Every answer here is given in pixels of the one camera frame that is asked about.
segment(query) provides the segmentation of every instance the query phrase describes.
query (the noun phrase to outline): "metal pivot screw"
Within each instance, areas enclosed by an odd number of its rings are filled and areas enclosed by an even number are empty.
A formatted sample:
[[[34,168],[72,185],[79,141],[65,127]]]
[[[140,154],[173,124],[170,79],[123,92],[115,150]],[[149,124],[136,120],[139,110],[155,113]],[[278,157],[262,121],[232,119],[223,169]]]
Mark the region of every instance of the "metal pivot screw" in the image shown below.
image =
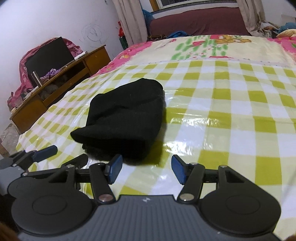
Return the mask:
[[[183,193],[180,195],[182,201],[188,202],[194,199],[194,196],[191,193]]]
[[[109,201],[113,200],[113,197],[110,194],[102,194],[102,195],[99,196],[99,200],[101,202],[109,202]]]

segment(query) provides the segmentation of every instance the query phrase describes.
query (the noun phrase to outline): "checkered bedsheet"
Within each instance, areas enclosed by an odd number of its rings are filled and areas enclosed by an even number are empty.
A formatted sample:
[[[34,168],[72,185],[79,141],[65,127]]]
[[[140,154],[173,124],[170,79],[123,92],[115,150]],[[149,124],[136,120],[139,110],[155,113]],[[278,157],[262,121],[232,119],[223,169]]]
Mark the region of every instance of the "checkered bedsheet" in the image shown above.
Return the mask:
[[[295,69],[205,59],[126,65],[89,78],[21,135],[18,150],[50,145],[59,149],[31,170],[56,168],[82,154],[81,144],[72,140],[70,132],[85,126],[91,99],[139,78],[163,85],[166,115],[143,164],[123,166],[111,186],[115,195],[177,196],[182,186],[170,159],[178,154],[187,163],[209,169],[229,165],[280,202],[277,235],[286,238],[296,231]],[[205,185],[202,195],[213,189]],[[84,191],[91,193],[90,186],[85,185]]]

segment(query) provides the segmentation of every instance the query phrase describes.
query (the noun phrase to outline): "wooden cabinet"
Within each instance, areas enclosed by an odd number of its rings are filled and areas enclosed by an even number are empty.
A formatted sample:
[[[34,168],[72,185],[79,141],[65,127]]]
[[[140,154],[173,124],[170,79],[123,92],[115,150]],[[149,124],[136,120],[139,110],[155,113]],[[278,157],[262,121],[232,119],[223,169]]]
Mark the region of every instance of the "wooden cabinet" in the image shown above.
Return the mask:
[[[38,88],[27,100],[25,100],[10,117],[21,133],[26,132],[54,103],[58,102],[70,89],[81,81],[97,73],[110,62],[105,45],[84,55],[76,61],[69,63],[57,75],[49,79]],[[57,90],[46,99],[40,94],[45,87],[66,79]]]

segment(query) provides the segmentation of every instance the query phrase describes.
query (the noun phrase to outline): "bed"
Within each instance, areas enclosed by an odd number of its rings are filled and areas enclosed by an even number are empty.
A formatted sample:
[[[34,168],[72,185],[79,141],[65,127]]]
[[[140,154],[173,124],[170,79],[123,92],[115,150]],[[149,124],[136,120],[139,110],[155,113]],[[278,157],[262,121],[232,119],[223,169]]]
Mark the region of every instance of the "bed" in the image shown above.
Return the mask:
[[[182,186],[173,154],[216,169],[229,165],[281,204],[275,234],[296,231],[296,38],[200,35],[133,45],[51,106],[20,136],[18,150],[56,145],[31,171],[59,167],[83,153],[70,132],[85,126],[91,99],[140,78],[159,81],[166,116],[141,165],[123,165],[119,194],[174,194]],[[96,160],[89,159],[88,165]],[[202,196],[215,187],[205,185]],[[83,191],[91,195],[89,185]]]

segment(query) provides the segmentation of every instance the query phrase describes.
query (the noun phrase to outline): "white wall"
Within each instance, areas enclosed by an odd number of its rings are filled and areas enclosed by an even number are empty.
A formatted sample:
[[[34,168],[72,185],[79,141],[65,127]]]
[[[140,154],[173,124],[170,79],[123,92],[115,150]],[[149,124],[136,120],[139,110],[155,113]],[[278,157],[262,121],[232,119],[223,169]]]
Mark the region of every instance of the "white wall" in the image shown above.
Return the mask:
[[[153,12],[153,9],[151,7],[149,0],[140,0],[140,3],[143,9],[145,9],[148,12]]]
[[[30,49],[64,37],[91,51],[122,51],[112,0],[6,0],[0,5],[0,134],[10,123],[7,100],[20,86],[19,61]]]
[[[282,23],[281,15],[296,17],[295,8],[286,0],[262,0],[265,18],[279,26]]]

